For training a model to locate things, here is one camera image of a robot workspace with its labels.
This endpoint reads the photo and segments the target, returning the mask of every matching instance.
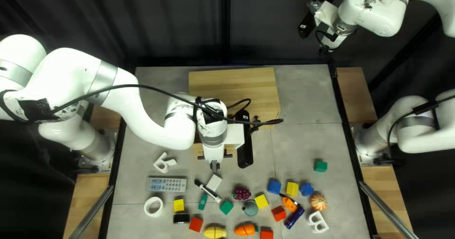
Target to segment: striped toy ball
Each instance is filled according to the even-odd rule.
[[[311,206],[318,211],[322,211],[327,207],[327,200],[323,195],[319,193],[315,193],[311,196],[310,203]]]

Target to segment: green block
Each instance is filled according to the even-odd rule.
[[[221,205],[220,207],[220,210],[225,214],[227,215],[231,210],[232,208],[234,207],[234,205],[232,205],[232,203],[230,201],[225,201],[223,203],[223,205]]]
[[[317,161],[314,164],[314,170],[316,172],[325,172],[325,171],[327,171],[327,163],[326,162]]]
[[[207,195],[203,194],[201,197],[201,201],[199,201],[199,206],[197,208],[200,210],[204,210],[206,202],[207,202]]]

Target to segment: yellow cube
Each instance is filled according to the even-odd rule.
[[[174,200],[174,212],[183,212],[185,211],[185,205],[183,204],[183,199]]]
[[[288,182],[286,188],[286,194],[289,196],[297,196],[299,192],[299,185],[294,182]]]
[[[258,205],[259,209],[262,209],[266,206],[268,206],[268,201],[267,198],[265,198],[265,195],[260,195],[254,199],[256,201],[256,204]]]

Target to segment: purple grapes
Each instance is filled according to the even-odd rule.
[[[236,188],[234,190],[234,195],[236,200],[247,200],[251,196],[251,192],[248,189]]]

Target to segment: red block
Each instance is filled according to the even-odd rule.
[[[273,239],[273,231],[261,230],[261,239]]]
[[[193,217],[191,219],[190,229],[199,233],[201,231],[202,223],[204,223],[204,221]]]
[[[275,217],[276,221],[286,219],[286,212],[284,211],[283,207],[281,207],[281,205],[273,209],[272,214]]]

